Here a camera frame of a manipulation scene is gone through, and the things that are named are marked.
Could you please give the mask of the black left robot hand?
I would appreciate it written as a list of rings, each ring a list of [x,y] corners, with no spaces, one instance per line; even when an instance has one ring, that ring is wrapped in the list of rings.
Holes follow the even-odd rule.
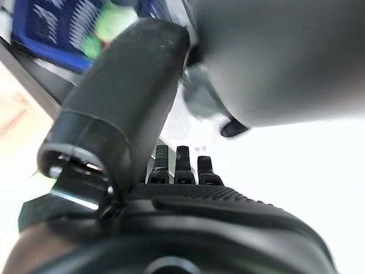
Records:
[[[64,100],[37,155],[56,180],[25,202],[21,231],[67,241],[35,273],[336,273],[321,237],[292,214],[225,187],[208,156],[157,139],[189,49],[185,28],[142,19]]]

